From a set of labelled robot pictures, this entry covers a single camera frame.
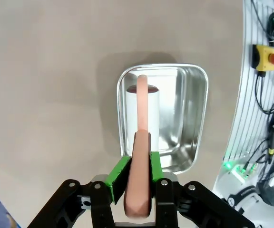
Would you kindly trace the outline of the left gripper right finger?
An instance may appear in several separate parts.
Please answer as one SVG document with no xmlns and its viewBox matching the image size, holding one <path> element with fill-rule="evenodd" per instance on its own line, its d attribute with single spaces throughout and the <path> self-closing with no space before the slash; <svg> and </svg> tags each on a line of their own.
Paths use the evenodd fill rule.
<svg viewBox="0 0 274 228">
<path fill-rule="evenodd" d="M 178 214 L 199 228 L 253 228 L 254 224 L 197 181 L 181 185 L 164 176 L 158 152 L 150 154 L 155 227 L 177 228 Z"/>
</svg>

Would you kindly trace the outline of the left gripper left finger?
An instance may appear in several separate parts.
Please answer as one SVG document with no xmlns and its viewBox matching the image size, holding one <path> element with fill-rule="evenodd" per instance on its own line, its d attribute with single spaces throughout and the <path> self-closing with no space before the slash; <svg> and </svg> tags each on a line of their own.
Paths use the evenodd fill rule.
<svg viewBox="0 0 274 228">
<path fill-rule="evenodd" d="M 125 191 L 131 157 L 123 156 L 103 180 L 86 185 L 64 181 L 29 224 L 30 228 L 71 228 L 86 210 L 91 212 L 94 228 L 116 227 L 111 203 L 117 203 Z"/>
</svg>

